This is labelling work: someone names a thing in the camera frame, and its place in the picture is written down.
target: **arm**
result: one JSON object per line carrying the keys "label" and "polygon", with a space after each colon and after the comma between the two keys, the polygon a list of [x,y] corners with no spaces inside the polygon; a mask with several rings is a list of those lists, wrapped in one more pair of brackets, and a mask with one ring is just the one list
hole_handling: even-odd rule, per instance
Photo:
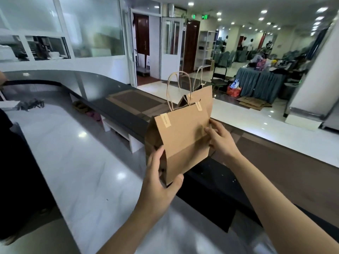
{"label": "arm", "polygon": [[167,189],[162,186],[159,180],[159,165],[163,152],[164,147],[161,146],[151,154],[140,196],[132,214],[97,254],[134,253],[145,235],[169,208],[182,185],[184,175],[178,175]]}
{"label": "arm", "polygon": [[293,205],[251,162],[239,152],[231,134],[211,119],[217,132],[211,145],[223,154],[225,164],[237,177],[279,254],[339,253],[339,244]]}

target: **metal shelving rack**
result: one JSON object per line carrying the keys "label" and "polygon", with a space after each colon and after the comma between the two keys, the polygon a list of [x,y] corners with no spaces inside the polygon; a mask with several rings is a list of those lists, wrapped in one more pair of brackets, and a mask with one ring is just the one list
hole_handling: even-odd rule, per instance
{"label": "metal shelving rack", "polygon": [[195,55],[194,69],[197,70],[200,66],[203,68],[210,67],[206,64],[206,60],[212,60],[215,51],[215,31],[200,31]]}

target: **doorway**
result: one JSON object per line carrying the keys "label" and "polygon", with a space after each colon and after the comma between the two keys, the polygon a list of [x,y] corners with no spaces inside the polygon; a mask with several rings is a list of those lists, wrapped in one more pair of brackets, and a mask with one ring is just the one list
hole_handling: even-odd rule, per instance
{"label": "doorway", "polygon": [[194,72],[194,62],[195,54],[197,51],[199,28],[200,21],[187,20],[183,71],[188,74]]}
{"label": "doorway", "polygon": [[137,86],[160,79],[160,17],[132,13]]}

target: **person's right hand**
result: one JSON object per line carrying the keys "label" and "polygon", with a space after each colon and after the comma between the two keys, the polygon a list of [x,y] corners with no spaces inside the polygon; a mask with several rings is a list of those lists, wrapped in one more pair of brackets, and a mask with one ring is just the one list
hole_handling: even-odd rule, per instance
{"label": "person's right hand", "polygon": [[226,165],[229,160],[241,157],[240,151],[226,128],[214,119],[210,119],[210,123],[217,129],[205,127],[204,130],[211,137],[211,146],[225,157]]}

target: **brown door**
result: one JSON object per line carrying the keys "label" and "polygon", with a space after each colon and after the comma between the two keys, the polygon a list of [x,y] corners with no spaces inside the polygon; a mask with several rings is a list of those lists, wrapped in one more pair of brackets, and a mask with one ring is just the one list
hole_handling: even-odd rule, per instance
{"label": "brown door", "polygon": [[137,52],[146,56],[150,55],[150,25],[147,15],[133,13],[135,35],[137,40]]}
{"label": "brown door", "polygon": [[200,21],[187,20],[184,54],[184,68],[186,73],[194,72],[195,54],[197,52]]}

